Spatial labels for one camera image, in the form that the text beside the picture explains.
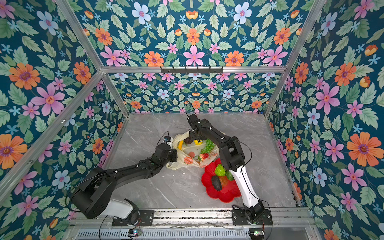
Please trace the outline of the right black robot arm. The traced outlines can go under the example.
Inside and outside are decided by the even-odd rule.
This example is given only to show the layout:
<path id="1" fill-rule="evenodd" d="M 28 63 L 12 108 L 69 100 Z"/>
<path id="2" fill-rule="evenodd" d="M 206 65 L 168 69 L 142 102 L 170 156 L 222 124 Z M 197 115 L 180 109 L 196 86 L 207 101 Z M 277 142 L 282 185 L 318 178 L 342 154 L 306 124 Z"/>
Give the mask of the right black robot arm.
<path id="1" fill-rule="evenodd" d="M 265 207 L 257 196 L 246 171 L 245 154 L 237 137 L 230 137 L 217 130 L 206 119 L 200 120 L 197 115 L 187 117 L 190 126 L 191 140 L 211 140 L 219 149 L 223 167 L 228 170 L 239 187 L 243 200 L 244 212 L 250 224 L 262 219 Z"/>

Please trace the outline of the red flower-shaped plate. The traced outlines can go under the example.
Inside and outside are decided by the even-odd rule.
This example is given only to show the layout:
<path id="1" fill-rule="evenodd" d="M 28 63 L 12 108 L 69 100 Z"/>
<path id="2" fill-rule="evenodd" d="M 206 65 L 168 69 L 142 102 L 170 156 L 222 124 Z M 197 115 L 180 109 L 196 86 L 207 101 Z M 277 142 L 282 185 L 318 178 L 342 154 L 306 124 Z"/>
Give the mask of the red flower-shaped plate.
<path id="1" fill-rule="evenodd" d="M 235 198 L 241 197 L 240 189 L 234 177 L 224 168 L 221 159 L 216 159 L 205 167 L 201 181 L 206 188 L 207 195 L 212 199 L 231 203 Z"/>

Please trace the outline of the dark green fake fruit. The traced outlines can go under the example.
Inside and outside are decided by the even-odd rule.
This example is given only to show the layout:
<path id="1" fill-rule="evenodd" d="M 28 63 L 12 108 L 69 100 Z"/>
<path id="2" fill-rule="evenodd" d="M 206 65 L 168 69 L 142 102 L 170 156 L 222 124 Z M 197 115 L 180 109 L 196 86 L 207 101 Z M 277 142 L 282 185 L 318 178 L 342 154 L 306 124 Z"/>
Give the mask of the dark green fake fruit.
<path id="1" fill-rule="evenodd" d="M 231 174 L 230 171 L 226 171 L 226 178 L 229 180 L 229 181 L 234 181 L 234 177 L 233 175 Z"/>

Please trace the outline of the brown fake mangosteen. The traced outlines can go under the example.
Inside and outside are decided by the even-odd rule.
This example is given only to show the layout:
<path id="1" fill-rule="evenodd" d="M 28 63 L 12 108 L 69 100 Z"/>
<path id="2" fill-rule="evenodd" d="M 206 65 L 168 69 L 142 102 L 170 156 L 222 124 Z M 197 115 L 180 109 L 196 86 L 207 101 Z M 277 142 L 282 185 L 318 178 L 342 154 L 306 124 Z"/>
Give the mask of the brown fake mangosteen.
<path id="1" fill-rule="evenodd" d="M 186 138 L 186 139 L 183 140 L 183 142 L 184 142 L 185 145 L 190 145 L 190 144 L 192 144 L 194 141 L 193 141 L 191 138 Z"/>

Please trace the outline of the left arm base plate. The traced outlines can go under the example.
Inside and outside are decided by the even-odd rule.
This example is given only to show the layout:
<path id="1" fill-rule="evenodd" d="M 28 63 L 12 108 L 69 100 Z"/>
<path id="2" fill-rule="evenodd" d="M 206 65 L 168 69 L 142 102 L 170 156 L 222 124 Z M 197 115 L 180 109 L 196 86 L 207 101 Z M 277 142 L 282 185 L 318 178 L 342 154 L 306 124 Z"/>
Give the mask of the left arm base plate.
<path id="1" fill-rule="evenodd" d="M 153 210 L 133 210 L 127 218 L 121 219 L 114 217 L 113 227 L 138 227 L 152 226 L 155 211 Z"/>

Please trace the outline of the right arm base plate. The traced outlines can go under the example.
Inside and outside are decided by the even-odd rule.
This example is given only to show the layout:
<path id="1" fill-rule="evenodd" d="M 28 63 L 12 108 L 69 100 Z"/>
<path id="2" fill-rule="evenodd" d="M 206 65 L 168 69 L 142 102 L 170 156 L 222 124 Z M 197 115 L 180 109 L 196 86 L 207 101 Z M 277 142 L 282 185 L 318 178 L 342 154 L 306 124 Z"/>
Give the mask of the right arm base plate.
<path id="1" fill-rule="evenodd" d="M 271 211 L 261 205 L 254 208 L 232 205 L 232 221 L 234 226 L 272 226 Z"/>

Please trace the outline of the dark fake avocado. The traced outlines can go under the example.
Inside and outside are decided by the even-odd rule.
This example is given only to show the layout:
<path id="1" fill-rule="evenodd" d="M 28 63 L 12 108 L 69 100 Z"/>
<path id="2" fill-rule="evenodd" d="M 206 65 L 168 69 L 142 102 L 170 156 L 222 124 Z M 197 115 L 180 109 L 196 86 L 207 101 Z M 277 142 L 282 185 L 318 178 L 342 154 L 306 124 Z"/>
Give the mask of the dark fake avocado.
<path id="1" fill-rule="evenodd" d="M 218 176 L 214 175 L 211 177 L 211 183 L 212 183 L 212 186 L 213 188 L 220 192 L 222 190 L 222 184 L 221 184 L 221 180 Z"/>

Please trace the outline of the yellow fake lemon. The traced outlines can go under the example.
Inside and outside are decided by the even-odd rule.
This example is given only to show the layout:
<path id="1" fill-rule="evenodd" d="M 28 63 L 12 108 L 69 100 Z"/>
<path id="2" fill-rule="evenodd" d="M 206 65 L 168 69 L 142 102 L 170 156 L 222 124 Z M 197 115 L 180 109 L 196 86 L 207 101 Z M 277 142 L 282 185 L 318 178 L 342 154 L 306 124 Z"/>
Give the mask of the yellow fake lemon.
<path id="1" fill-rule="evenodd" d="M 195 145 L 199 146 L 203 144 L 203 140 L 194 140 Z"/>

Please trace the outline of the yellow plastic fruit-print bag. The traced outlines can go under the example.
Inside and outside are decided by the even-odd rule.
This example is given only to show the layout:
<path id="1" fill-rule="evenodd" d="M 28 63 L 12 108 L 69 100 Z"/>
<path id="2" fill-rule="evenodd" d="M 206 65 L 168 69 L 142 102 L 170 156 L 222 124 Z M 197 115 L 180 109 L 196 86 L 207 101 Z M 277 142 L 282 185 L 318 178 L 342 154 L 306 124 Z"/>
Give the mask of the yellow plastic fruit-print bag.
<path id="1" fill-rule="evenodd" d="M 180 168 L 187 167 L 196 167 L 196 168 L 205 168 L 210 163 L 214 162 L 219 158 L 219 148 L 215 145 L 214 149 L 210 153 L 210 157 L 205 161 L 200 162 L 198 160 L 198 156 L 201 154 L 201 150 L 206 146 L 206 140 L 203 140 L 202 145 L 195 145 L 193 142 L 190 145 L 183 144 L 181 150 L 178 149 L 178 144 L 180 141 L 189 138 L 189 132 L 185 132 L 184 134 L 176 135 L 172 141 L 172 148 L 177 150 L 178 160 L 175 163 L 168 163 L 167 168 L 171 170 L 177 170 Z"/>

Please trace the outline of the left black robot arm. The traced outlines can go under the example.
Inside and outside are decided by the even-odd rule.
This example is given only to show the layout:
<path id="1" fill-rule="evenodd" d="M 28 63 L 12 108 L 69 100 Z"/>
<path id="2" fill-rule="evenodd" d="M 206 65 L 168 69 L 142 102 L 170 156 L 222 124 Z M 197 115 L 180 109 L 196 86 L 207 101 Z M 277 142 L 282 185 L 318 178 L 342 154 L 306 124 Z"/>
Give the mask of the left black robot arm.
<path id="1" fill-rule="evenodd" d="M 132 182 L 152 178 L 168 163 L 176 162 L 177 150 L 172 149 L 172 141 L 172 137 L 165 136 L 150 157 L 134 165 L 120 169 L 93 169 L 85 180 L 76 186 L 70 197 L 72 204 L 87 219 L 100 215 L 111 216 L 129 226 L 135 225 L 140 217 L 139 208 L 128 199 L 113 200 L 113 192 Z"/>

